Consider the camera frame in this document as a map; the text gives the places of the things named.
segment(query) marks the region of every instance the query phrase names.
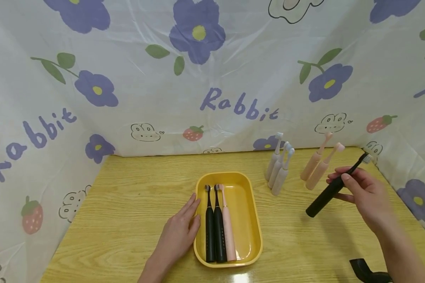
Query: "black electric toothbrush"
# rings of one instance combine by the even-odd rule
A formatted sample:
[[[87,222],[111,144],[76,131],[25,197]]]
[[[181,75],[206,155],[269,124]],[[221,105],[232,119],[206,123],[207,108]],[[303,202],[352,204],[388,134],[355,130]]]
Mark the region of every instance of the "black electric toothbrush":
[[[214,185],[216,192],[216,205],[214,208],[214,235],[216,240],[216,261],[218,263],[227,262],[227,248],[225,247],[224,219],[222,218],[222,210],[219,206],[219,197],[217,191],[219,185]]]
[[[206,208],[206,262],[211,263],[216,261],[216,245],[214,239],[214,212],[211,206],[211,198],[209,192],[210,185],[205,185],[205,190],[208,193],[208,206]]]
[[[371,155],[368,153],[364,153],[359,157],[359,160],[356,162],[356,164],[351,167],[346,173],[351,175],[356,168],[364,162],[365,164],[369,164],[371,161]],[[343,180],[341,176],[338,176],[332,182],[325,188],[325,190],[312,202],[312,204],[305,210],[308,216],[315,217],[318,212],[320,212],[323,207],[326,206],[326,204],[337,194],[345,184],[343,183]]]

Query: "pink electric toothbrush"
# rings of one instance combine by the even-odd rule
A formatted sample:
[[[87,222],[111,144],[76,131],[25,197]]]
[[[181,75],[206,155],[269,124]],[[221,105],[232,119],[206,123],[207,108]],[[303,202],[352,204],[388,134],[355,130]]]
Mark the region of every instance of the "pink electric toothbrush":
[[[288,158],[286,159],[283,166],[280,168],[279,173],[277,174],[277,177],[275,178],[274,185],[272,186],[272,194],[274,196],[278,196],[280,191],[282,190],[282,185],[285,182],[286,176],[288,175],[288,163],[290,162],[291,156],[295,153],[295,149],[291,148],[290,151],[288,151]]]
[[[341,152],[345,150],[345,146],[341,143],[336,143],[334,146],[334,149],[332,150],[331,154],[329,154],[328,157],[326,157],[325,160],[323,160],[318,166],[316,167],[315,171],[312,173],[310,178],[305,182],[305,187],[309,190],[313,190],[315,186],[320,181],[323,174],[326,172],[326,170],[329,167],[329,162],[331,162],[331,158],[334,155],[336,151]]]
[[[236,260],[235,238],[233,228],[231,227],[230,210],[225,200],[225,186],[220,184],[219,190],[222,191],[222,218],[224,219],[225,249],[227,250],[227,261]]]
[[[282,167],[283,158],[285,157],[285,151],[289,151],[292,148],[293,147],[291,146],[289,142],[285,142],[285,145],[283,147],[283,152],[282,154],[279,154],[279,158],[275,162],[274,168],[272,169],[272,173],[270,174],[270,178],[268,181],[268,187],[270,189],[272,189],[272,187],[274,186],[274,182],[275,182],[275,179],[277,178],[277,174],[279,173],[279,170]]]
[[[305,165],[304,170],[302,171],[300,178],[301,180],[307,181],[313,170],[315,169],[318,162],[321,160],[321,155],[323,154],[323,151],[326,147],[327,142],[332,138],[332,133],[328,132],[325,133],[325,141],[323,144],[321,144],[320,149],[318,149],[312,157],[310,157],[310,160],[308,161],[307,165]]]
[[[274,153],[270,157],[268,169],[266,170],[266,174],[264,174],[264,177],[266,178],[266,181],[269,181],[270,175],[272,173],[272,169],[274,169],[274,164],[277,161],[279,155],[280,155],[280,143],[282,141],[283,133],[277,133],[275,137],[279,140],[277,143],[277,147],[275,148]]]

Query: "table surface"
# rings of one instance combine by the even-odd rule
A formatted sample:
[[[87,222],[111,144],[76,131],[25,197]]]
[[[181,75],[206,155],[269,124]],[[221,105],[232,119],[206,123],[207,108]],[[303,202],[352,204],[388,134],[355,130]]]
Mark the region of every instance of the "table surface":
[[[313,152],[296,149],[277,197],[264,179],[272,152],[111,156],[41,282],[136,282],[167,219],[189,199],[201,176],[220,171],[239,171],[251,180],[263,253],[253,265],[216,269],[201,265],[191,250],[165,282],[358,282],[349,260],[359,257],[371,270],[386,271],[377,239],[354,205],[334,199],[317,217],[306,217],[305,208],[326,187],[325,176],[313,191],[299,178]],[[358,148],[335,154],[328,172],[354,164],[361,154]],[[425,262],[425,230],[377,168],[362,167],[385,182],[399,220]]]

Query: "plastic tray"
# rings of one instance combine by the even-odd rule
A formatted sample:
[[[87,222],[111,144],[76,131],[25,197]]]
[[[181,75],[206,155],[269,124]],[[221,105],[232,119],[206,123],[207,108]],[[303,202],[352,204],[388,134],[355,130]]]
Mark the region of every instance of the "plastic tray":
[[[231,225],[236,247],[236,261],[227,263],[206,262],[206,223],[205,214],[207,207],[207,192],[205,185],[210,185],[211,204],[214,209],[216,195],[215,184],[225,186],[225,198],[230,210]],[[258,220],[257,206],[253,196],[253,189],[247,176],[239,172],[219,172],[204,175],[197,182],[197,197],[201,199],[197,214],[201,215],[201,226],[194,241],[194,251],[197,259],[203,265],[211,268],[226,268],[251,265],[260,257],[263,251],[263,238],[261,236],[260,221]],[[218,192],[220,207],[222,209],[222,192]]]

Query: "fabric backdrop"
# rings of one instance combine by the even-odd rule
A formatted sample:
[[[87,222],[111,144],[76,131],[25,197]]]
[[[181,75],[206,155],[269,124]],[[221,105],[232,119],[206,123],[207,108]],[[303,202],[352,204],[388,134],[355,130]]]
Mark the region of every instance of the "fabric backdrop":
[[[425,227],[425,0],[0,0],[0,281],[107,155],[357,145]]]

